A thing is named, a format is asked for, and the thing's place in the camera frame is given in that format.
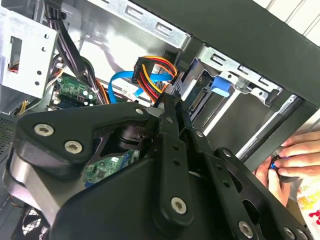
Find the red cable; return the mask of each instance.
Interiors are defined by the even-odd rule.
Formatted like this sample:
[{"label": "red cable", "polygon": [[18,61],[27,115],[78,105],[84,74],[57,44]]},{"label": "red cable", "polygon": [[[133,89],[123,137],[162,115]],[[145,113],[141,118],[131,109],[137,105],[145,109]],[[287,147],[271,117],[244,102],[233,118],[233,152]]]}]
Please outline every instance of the red cable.
[{"label": "red cable", "polygon": [[164,63],[164,64],[166,64],[166,65],[168,65],[169,67],[170,67],[170,69],[171,69],[171,71],[173,72],[173,75],[176,73],[176,71],[166,62],[166,61],[164,61],[164,60],[162,60],[162,59],[158,59],[158,58],[148,58],[148,59],[151,59],[151,60],[155,60],[155,61],[159,61],[159,62],[161,62],[161,63]]},{"label": "red cable", "polygon": [[140,78],[141,78],[143,84],[145,85],[145,87],[149,90],[149,92],[155,97],[155,99],[158,99],[157,94],[150,88],[150,86],[148,85],[146,79],[144,78],[144,76],[142,75],[141,72],[140,72]]}]

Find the cable connector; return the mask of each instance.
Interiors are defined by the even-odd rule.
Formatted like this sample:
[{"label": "cable connector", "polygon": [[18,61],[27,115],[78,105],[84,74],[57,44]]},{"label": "cable connector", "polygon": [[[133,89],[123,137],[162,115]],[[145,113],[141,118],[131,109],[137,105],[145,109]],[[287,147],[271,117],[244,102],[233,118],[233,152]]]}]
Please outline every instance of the cable connector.
[{"label": "cable connector", "polygon": [[61,10],[63,0],[44,0],[44,3],[55,10]]},{"label": "cable connector", "polygon": [[133,76],[131,79],[131,82],[133,84],[137,84],[138,83],[138,79],[140,78],[140,72],[143,71],[142,69],[142,65],[145,65],[146,68],[146,72],[148,73],[148,75],[150,76],[155,64],[153,63],[152,60],[145,58],[145,57],[139,57],[138,60],[136,61],[136,64],[134,66],[134,71],[133,71]]}]

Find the black cable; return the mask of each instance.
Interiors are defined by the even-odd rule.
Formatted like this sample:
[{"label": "black cable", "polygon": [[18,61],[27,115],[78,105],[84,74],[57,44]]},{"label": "black cable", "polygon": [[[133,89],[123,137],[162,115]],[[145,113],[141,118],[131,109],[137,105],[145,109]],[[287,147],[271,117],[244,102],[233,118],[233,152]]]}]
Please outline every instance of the black cable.
[{"label": "black cable", "polygon": [[45,16],[50,28],[58,31],[57,49],[62,61],[70,68],[77,79],[88,85],[96,93],[100,104],[106,104],[101,90],[97,86],[95,71],[92,64],[83,59],[72,41],[62,19],[61,5],[45,0]]}]

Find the yellow cable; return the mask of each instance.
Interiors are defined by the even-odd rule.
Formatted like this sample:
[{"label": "yellow cable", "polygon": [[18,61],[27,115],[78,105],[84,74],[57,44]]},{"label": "yellow cable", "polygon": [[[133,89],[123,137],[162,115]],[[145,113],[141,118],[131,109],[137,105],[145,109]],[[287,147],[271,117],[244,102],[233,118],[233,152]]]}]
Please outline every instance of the yellow cable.
[{"label": "yellow cable", "polygon": [[151,81],[150,77],[148,76],[146,66],[144,64],[142,65],[142,69],[143,69],[143,73],[144,73],[146,79],[151,84],[151,86],[154,87],[155,90],[157,90],[159,93],[162,94],[162,91]]},{"label": "yellow cable", "polygon": [[23,101],[22,105],[21,105],[21,109],[20,111],[17,113],[17,115],[21,115],[24,113],[24,111],[26,110],[26,106],[27,106],[27,100]]}]

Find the silver metal panel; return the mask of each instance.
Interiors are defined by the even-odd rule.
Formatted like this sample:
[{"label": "silver metal panel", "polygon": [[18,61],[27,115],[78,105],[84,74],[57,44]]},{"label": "silver metal panel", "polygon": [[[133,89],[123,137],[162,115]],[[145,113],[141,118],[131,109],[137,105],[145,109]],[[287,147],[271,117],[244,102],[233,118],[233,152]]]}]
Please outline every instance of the silver metal panel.
[{"label": "silver metal panel", "polygon": [[[11,59],[11,37],[22,40],[18,73],[7,70]],[[41,98],[56,38],[55,30],[0,7],[0,84]]]},{"label": "silver metal panel", "polygon": [[189,36],[182,30],[128,0],[88,1],[138,28],[157,36],[175,48],[182,49],[189,39]]},{"label": "silver metal panel", "polygon": [[277,86],[273,82],[268,81],[258,73],[239,64],[212,47],[203,46],[197,56],[197,59],[220,72],[231,72],[243,77],[244,79],[254,83],[259,88],[268,92],[271,92],[274,89],[282,91],[281,87]]}]

